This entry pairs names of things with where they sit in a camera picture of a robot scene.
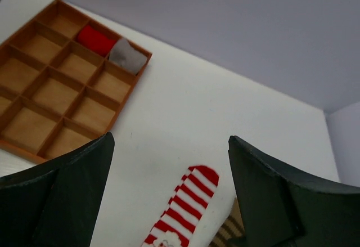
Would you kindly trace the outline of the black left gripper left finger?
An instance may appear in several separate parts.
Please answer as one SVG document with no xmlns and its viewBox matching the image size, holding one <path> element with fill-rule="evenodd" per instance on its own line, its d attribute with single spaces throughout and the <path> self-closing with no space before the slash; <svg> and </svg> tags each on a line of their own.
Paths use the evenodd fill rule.
<svg viewBox="0 0 360 247">
<path fill-rule="evenodd" d="M 115 140 L 1 177 L 1 246 L 90 246 Z"/>
</svg>

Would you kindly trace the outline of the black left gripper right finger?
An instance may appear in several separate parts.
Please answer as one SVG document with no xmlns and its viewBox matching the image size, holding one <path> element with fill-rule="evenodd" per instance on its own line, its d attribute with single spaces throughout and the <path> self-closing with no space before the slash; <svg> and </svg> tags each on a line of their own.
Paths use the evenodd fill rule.
<svg viewBox="0 0 360 247">
<path fill-rule="evenodd" d="M 232 245 L 359 245 L 358 187 L 307 173 L 237 136 L 228 144 L 245 230 Z"/>
</svg>

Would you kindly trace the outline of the red white striped sock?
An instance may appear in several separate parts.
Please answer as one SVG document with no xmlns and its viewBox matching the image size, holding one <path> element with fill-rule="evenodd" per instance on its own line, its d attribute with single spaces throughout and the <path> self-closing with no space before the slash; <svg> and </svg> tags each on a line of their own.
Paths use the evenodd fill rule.
<svg viewBox="0 0 360 247">
<path fill-rule="evenodd" d="M 142 246 L 189 246 L 218 183 L 215 170 L 205 165 L 188 167 Z"/>
</svg>

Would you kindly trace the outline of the brown beige striped sock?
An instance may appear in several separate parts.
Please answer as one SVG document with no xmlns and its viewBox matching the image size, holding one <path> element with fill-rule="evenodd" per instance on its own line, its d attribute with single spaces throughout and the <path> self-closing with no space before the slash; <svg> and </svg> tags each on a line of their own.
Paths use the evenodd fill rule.
<svg viewBox="0 0 360 247">
<path fill-rule="evenodd" d="M 209 247 L 237 246 L 237 240 L 245 235 L 245 229 L 239 208 L 238 199 L 235 198 L 231 211 L 209 244 Z"/>
</svg>

